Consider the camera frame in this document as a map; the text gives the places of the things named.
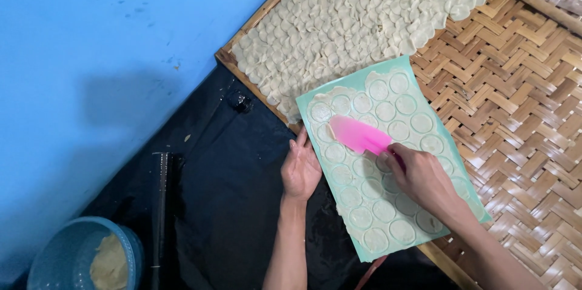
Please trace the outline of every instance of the pink spatula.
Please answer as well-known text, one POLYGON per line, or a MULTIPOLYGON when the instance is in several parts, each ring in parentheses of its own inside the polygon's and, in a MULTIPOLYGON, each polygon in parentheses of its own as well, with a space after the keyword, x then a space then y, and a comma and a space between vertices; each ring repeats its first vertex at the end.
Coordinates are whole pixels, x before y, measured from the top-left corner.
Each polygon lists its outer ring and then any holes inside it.
POLYGON ((380 155, 380 152, 388 150, 392 142, 388 134, 348 116, 333 115, 329 125, 339 142, 359 154, 369 150, 380 155))

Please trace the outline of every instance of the woven bamboo tray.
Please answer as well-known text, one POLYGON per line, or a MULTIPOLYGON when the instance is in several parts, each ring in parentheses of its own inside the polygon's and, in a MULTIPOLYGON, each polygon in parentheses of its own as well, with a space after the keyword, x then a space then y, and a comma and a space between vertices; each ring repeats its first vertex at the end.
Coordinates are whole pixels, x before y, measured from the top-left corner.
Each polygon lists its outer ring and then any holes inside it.
MULTIPOLYGON (((279 1, 216 58, 287 123, 230 53, 279 1)), ((447 20, 410 62, 493 216, 483 226, 549 288, 582 290, 582 40, 563 26, 582 34, 582 22, 543 0, 487 0, 447 20)), ((459 241, 418 247, 461 288, 480 289, 459 241)))

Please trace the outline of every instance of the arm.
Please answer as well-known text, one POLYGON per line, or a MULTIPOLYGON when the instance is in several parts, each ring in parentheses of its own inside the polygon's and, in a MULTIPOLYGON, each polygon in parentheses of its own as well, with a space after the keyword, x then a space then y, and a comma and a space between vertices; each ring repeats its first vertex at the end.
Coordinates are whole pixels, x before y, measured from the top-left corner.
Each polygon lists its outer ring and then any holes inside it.
POLYGON ((281 198, 279 222, 263 289, 307 289, 305 259, 305 211, 321 179, 321 167, 307 131, 302 128, 297 141, 289 140, 289 153, 281 167, 285 191, 281 198))
POLYGON ((479 225, 469 205, 455 192, 453 183, 436 157, 399 143, 389 145, 388 149, 392 153, 382 155, 398 186, 466 244, 465 256, 476 271, 473 275, 483 289, 545 289, 479 225))

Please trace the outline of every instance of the person's left hand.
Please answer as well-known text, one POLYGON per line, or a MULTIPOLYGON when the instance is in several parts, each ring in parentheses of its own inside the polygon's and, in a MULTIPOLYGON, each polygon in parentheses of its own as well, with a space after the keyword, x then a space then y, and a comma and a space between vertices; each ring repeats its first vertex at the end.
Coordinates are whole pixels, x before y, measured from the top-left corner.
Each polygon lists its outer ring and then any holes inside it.
POLYGON ((307 138, 305 126, 297 140, 289 140, 289 153, 281 167, 285 195, 306 202, 321 179, 321 166, 307 138))

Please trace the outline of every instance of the person's right hand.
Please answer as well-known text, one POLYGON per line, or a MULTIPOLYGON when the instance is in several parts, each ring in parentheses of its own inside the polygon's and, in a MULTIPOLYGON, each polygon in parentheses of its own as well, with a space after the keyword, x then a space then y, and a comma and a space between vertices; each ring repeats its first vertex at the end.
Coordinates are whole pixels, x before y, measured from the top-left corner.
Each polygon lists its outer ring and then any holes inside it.
POLYGON ((382 158, 392 170, 396 183, 418 205, 444 224, 474 222, 469 205, 457 195, 453 183, 437 158, 429 152, 419 152, 394 143, 382 158), (401 158, 404 169, 397 159, 401 158))

